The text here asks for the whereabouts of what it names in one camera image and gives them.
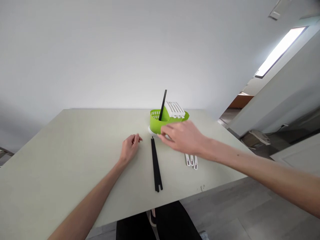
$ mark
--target green utensil holder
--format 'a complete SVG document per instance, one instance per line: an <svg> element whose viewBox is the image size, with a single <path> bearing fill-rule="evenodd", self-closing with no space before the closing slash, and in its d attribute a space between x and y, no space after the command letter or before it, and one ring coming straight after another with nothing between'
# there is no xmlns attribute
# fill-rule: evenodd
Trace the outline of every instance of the green utensil holder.
<svg viewBox="0 0 320 240"><path fill-rule="evenodd" d="M155 134L161 134L161 127L167 125L168 123L183 122L188 120L189 118L189 113L187 113L186 111L184 118L170 117L166 107L163 107L162 121L160 121L160 111L161 109L153 109L150 111L150 130Z"/></svg>

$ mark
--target person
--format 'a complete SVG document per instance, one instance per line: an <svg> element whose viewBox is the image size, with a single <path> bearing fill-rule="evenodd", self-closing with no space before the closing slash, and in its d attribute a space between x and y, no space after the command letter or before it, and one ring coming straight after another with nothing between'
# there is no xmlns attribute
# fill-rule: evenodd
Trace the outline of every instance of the person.
<svg viewBox="0 0 320 240"><path fill-rule="evenodd" d="M176 151L199 156L231 167L254 178L291 203L320 218L320 178L282 166L274 161L244 153L200 133L191 121L161 127L159 138ZM139 134L122 143L119 161L92 189L49 237L85 239L96 221L113 185L138 151ZM201 239L189 215L179 202L155 209L160 239ZM116 238L155 239L146 213L117 222Z"/></svg>

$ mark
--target fluorescent light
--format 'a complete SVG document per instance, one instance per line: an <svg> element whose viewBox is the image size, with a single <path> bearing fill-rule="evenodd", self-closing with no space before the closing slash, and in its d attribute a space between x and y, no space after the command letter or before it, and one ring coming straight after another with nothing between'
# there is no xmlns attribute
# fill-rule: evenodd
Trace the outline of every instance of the fluorescent light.
<svg viewBox="0 0 320 240"><path fill-rule="evenodd" d="M263 77L273 66L273 64L281 57L281 55L290 47L294 40L299 37L299 35L305 28L306 27L292 28L279 42L275 49L270 53L270 55L259 68L256 76Z"/></svg>

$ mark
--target black chopstick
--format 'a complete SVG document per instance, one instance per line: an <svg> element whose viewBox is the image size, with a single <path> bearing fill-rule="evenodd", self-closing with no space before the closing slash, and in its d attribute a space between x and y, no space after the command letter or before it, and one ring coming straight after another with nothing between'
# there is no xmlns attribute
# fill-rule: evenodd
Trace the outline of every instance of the black chopstick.
<svg viewBox="0 0 320 240"><path fill-rule="evenodd" d="M153 144L151 138L151 149L152 149L152 162L153 162L153 175L154 175L154 189L157 192L157 178L156 178L156 166L155 166L155 158L154 158L154 151L153 151Z"/></svg>
<svg viewBox="0 0 320 240"><path fill-rule="evenodd" d="M161 175L160 175L159 162L158 162L158 155L157 155L157 150L156 150L156 144L154 143L154 139L152 139L152 140L153 140L154 153L155 153L155 156L156 156L156 166L157 166L157 170L158 170L158 180L159 180L159 184L160 184L160 189L163 190L162 181L161 181Z"/></svg>
<svg viewBox="0 0 320 240"><path fill-rule="evenodd" d="M151 148L152 148L152 159L153 159L153 174L155 177L155 189L157 192L159 192L159 175L158 175L158 169L156 164L156 156L155 156L155 150L153 145L153 139L151 138Z"/></svg>
<svg viewBox="0 0 320 240"><path fill-rule="evenodd" d="M159 121L161 121L161 118L162 118L163 106L164 106L164 102L166 100L166 95L167 95L167 90L164 91L163 101L162 101L162 105L161 105L161 111L160 111L160 115L159 115Z"/></svg>

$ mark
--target left hand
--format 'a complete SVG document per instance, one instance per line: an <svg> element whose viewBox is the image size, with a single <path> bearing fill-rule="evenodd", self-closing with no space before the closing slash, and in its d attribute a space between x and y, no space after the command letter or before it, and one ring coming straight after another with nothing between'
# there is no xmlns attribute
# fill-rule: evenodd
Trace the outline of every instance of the left hand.
<svg viewBox="0 0 320 240"><path fill-rule="evenodd" d="M122 142L122 149L119 161L127 164L138 151L138 143L143 141L139 136L139 133L130 135L126 140Z"/></svg>

